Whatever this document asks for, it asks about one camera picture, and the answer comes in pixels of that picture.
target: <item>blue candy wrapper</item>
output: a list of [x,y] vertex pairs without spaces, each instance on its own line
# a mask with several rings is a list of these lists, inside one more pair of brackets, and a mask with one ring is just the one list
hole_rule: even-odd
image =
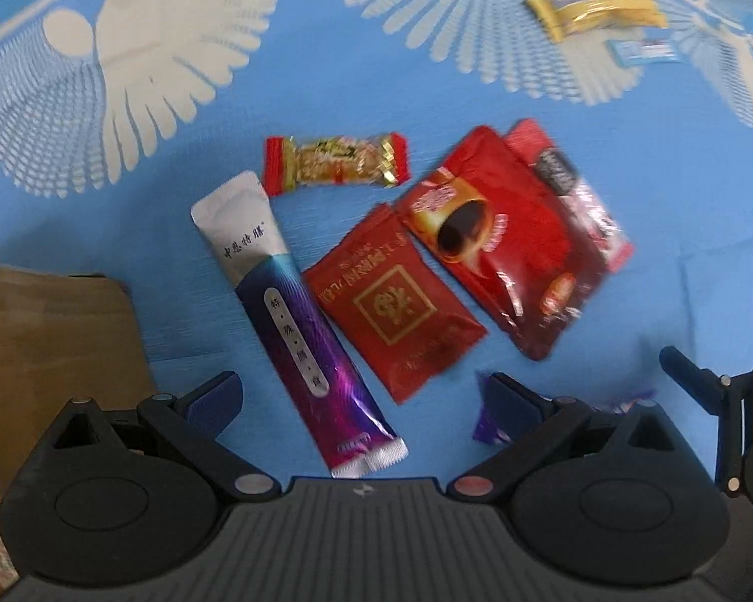
[[675,46],[666,38],[660,40],[606,41],[608,51],[620,67],[634,68],[648,63],[675,63],[680,58]]

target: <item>red sachet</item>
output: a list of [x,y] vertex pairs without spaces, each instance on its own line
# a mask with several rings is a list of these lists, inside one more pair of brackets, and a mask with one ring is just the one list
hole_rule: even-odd
[[527,164],[576,217],[615,273],[634,252],[633,243],[611,217],[594,188],[580,175],[538,122],[523,119],[505,136],[505,144]]
[[487,126],[397,211],[532,359],[549,354],[607,271],[572,213]]
[[372,210],[304,278],[397,403],[486,334],[424,264],[387,204]]

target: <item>coffee cup image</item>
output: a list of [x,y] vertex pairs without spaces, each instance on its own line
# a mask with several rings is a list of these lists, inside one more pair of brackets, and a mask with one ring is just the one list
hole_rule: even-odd
[[414,210],[415,226],[424,242],[443,262],[465,263],[478,271],[473,267],[494,226],[490,201],[458,177],[428,195],[432,195],[430,204]]

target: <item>logo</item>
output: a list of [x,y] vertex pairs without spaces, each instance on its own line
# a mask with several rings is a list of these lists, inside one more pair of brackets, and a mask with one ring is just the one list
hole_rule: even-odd
[[499,246],[502,238],[505,237],[505,231],[507,230],[508,215],[499,214],[494,217],[494,228],[490,230],[490,237],[488,238],[488,242],[485,243],[485,246],[482,247],[482,250],[485,251],[485,253],[490,253],[491,251],[496,250],[496,247]]
[[577,171],[554,146],[544,149],[536,161],[536,174],[557,196],[566,196],[577,182]]
[[377,492],[377,490],[374,489],[370,484],[361,484],[359,486],[355,486],[351,491],[361,498],[367,498],[368,496],[374,495]]
[[563,273],[548,287],[541,299],[541,311],[549,316],[560,312],[572,297],[576,279],[570,273]]
[[442,209],[447,201],[451,201],[457,195],[458,191],[451,185],[442,185],[439,188],[425,192],[413,202],[410,209],[414,213],[423,213],[425,211],[434,213],[436,210]]
[[379,337],[392,346],[430,317],[436,307],[402,265],[396,265],[354,299]]

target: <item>red and gold candy wrapper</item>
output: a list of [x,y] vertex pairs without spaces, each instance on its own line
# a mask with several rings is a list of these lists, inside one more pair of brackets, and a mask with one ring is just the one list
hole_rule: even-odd
[[472,130],[397,211],[532,359],[549,354],[607,272],[572,213],[487,126]]
[[383,188],[410,178],[407,141],[398,133],[364,140],[343,135],[298,142],[277,136],[265,142],[263,187],[269,196],[299,185],[372,184]]
[[424,264],[387,204],[372,210],[304,279],[397,403],[486,335]]
[[608,266],[616,273],[635,247],[611,217],[594,188],[580,175],[538,122],[523,119],[505,136],[505,144],[554,192],[586,233]]

